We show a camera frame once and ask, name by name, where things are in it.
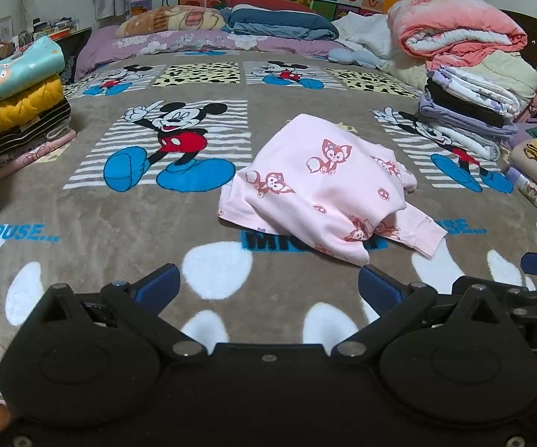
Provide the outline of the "white crumpled cloth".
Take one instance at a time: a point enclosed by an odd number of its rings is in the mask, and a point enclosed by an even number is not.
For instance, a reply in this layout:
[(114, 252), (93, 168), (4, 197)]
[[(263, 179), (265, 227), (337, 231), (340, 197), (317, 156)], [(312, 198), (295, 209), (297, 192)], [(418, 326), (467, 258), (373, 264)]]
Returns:
[(370, 51), (383, 60), (392, 58), (393, 41), (386, 14), (363, 16), (350, 12), (332, 24), (338, 31), (340, 44), (354, 51)]

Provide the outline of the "orange cartoon pillow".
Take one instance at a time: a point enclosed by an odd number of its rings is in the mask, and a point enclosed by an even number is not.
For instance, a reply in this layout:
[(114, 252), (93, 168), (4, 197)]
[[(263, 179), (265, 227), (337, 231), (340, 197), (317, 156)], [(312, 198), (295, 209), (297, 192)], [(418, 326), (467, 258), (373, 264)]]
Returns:
[(164, 31), (222, 30), (223, 27), (225, 20), (216, 9), (161, 6), (130, 17), (117, 28), (115, 35), (117, 38), (138, 37)]

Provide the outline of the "black striped folded garment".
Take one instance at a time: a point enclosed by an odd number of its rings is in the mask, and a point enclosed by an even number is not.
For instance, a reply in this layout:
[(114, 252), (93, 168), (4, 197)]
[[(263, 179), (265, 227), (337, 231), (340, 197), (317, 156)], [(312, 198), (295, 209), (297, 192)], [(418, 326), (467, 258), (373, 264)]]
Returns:
[(0, 155), (15, 151), (37, 138), (53, 135), (53, 131), (70, 119), (70, 102), (66, 98), (38, 114), (26, 124), (16, 125), (0, 133)]

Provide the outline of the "purple floral bedsheet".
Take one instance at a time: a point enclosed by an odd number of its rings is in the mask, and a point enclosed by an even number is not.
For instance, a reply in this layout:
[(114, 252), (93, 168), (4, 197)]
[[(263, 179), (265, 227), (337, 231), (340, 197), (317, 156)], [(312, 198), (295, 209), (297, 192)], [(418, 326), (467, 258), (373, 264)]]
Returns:
[(327, 57), (337, 41), (303, 41), (302, 39), (239, 35), (222, 30), (165, 30), (156, 34), (117, 37), (118, 25), (97, 29), (76, 59), (74, 78), (81, 80), (104, 65), (146, 54), (181, 51), (262, 51), (263, 53), (302, 54)]

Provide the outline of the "brown Mickey Mouse blanket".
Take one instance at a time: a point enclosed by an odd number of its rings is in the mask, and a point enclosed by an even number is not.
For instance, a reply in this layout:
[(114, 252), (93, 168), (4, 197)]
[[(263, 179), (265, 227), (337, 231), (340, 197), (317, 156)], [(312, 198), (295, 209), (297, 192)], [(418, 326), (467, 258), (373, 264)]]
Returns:
[(537, 289), (537, 210), (501, 191), (494, 162), (456, 182), (452, 154), (398, 126), (417, 96), (387, 75), (276, 54), (136, 57), (70, 89), (67, 146), (0, 182), (0, 360), (46, 289), (135, 282), (172, 262), (179, 294), (162, 316), (207, 346), (319, 343), (375, 320), (358, 268), (297, 237), (222, 221), (221, 185), (291, 119), (308, 113), (393, 151), (415, 175), (410, 202), (446, 233), (432, 259), (380, 237), (372, 263), (448, 292), (461, 276)]

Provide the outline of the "yellow folded knit garment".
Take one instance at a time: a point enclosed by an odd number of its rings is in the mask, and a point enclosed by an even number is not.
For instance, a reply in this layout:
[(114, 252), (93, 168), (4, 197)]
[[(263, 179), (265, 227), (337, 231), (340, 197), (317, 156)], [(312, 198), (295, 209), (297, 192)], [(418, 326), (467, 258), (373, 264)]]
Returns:
[(63, 101), (63, 84), (52, 76), (31, 88), (0, 101), (0, 133), (29, 123)]

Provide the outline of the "blue folded duvet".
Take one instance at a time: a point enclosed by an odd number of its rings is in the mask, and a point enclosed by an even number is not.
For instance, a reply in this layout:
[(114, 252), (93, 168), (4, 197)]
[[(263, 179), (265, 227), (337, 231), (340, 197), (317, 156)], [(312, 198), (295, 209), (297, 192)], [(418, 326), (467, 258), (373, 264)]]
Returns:
[(225, 11), (226, 27), (232, 34), (281, 37), (300, 41), (335, 41), (337, 28), (320, 14), (291, 10), (272, 10), (238, 4)]

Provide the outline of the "purple white folded clothes stack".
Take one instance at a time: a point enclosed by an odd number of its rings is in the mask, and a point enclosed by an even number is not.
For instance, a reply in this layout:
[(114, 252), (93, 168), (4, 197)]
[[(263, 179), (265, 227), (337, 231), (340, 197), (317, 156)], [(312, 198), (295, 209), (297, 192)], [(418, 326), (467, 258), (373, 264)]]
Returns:
[(493, 80), (441, 67), (427, 73), (415, 126), (441, 146), (495, 162), (501, 144), (517, 133), (520, 112), (517, 96)]

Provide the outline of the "pink folded quilt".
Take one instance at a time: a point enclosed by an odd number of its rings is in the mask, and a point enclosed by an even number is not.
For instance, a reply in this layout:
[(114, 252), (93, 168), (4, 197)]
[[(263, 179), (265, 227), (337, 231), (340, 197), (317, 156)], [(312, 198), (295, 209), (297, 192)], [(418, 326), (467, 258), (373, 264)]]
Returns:
[(388, 11), (396, 47), (429, 70), (474, 67), (495, 51), (518, 53), (525, 30), (484, 0), (400, 0)]

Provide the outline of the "pink folded garment bottom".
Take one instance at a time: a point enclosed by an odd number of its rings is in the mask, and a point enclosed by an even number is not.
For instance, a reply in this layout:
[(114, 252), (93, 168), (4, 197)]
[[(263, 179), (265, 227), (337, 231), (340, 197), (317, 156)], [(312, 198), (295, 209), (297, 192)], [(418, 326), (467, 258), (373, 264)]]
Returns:
[(25, 168), (26, 165), (37, 162), (39, 159), (44, 158), (46, 155), (50, 155), (53, 152), (58, 151), (60, 148), (64, 148), (67, 144), (72, 142), (77, 137), (77, 132), (74, 129), (67, 131), (60, 138), (53, 141), (46, 141), (40, 144), (38, 148), (25, 152), (23, 155), (14, 158), (13, 161), (8, 162), (6, 165), (0, 167), (0, 180), (4, 180), (9, 175), (15, 174), (19, 169)]

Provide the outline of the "teal folded blanket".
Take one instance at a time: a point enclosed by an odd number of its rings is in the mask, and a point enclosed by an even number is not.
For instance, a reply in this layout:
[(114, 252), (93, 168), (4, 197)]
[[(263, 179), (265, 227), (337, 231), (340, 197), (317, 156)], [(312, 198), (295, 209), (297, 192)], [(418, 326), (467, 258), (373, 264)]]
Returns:
[(39, 38), (24, 53), (0, 61), (0, 101), (58, 75), (65, 64), (61, 47), (49, 37)]

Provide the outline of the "pink fox print garment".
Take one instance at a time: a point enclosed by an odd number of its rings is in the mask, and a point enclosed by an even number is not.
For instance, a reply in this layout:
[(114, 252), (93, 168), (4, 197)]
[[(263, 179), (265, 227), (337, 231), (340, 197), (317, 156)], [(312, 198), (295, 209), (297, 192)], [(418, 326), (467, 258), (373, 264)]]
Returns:
[(407, 201), (416, 188), (389, 148), (300, 114), (222, 187), (218, 215), (358, 266), (372, 235), (432, 257), (446, 232)]

